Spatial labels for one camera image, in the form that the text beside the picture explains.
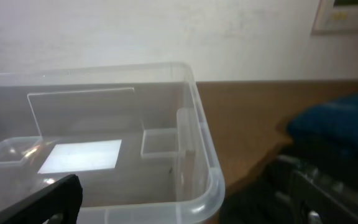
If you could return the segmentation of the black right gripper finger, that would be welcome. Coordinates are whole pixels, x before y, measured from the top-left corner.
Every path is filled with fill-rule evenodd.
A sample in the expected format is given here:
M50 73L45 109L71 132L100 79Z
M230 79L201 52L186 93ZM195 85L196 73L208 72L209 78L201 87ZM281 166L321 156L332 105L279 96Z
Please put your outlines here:
M70 174L0 211L0 224L76 224L83 201L79 177Z

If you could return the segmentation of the black garment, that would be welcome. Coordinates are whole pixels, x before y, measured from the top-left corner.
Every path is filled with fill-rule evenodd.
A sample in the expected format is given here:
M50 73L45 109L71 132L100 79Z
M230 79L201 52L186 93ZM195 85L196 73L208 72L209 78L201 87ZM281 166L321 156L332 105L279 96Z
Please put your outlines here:
M283 146L231 194L219 223L358 223L358 153L319 138Z

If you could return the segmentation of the dark teal garment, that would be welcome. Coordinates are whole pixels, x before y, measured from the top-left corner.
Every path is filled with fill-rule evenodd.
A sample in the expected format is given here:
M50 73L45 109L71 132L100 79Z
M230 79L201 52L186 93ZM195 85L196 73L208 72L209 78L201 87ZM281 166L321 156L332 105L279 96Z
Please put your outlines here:
M310 107L287 125L293 139L319 136L358 154L358 93Z

